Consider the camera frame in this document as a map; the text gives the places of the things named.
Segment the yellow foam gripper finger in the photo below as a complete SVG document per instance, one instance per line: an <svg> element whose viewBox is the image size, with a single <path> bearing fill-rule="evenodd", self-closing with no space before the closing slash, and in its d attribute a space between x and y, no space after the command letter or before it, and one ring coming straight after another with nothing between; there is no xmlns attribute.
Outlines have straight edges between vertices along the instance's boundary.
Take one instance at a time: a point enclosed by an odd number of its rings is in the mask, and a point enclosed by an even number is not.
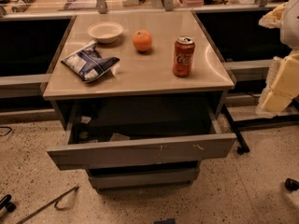
<svg viewBox="0 0 299 224"><path fill-rule="evenodd" d="M278 114L299 95L299 54L275 57L269 66L266 86L259 98L259 113Z"/></svg>
<svg viewBox="0 0 299 224"><path fill-rule="evenodd" d="M259 19L259 25L269 29L279 28L281 25L282 14L285 10L285 7L286 3L283 3L263 15Z"/></svg>

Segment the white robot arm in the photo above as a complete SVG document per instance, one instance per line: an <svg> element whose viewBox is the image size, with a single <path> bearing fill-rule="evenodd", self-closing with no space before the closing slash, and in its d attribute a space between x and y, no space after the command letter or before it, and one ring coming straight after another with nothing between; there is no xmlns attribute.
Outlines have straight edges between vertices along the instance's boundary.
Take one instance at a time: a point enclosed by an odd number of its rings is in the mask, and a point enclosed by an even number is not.
<svg viewBox="0 0 299 224"><path fill-rule="evenodd" d="M280 30L280 41L292 49L284 58L274 57L256 111L275 116L299 96L299 0L289 0L263 15L259 25Z"/></svg>

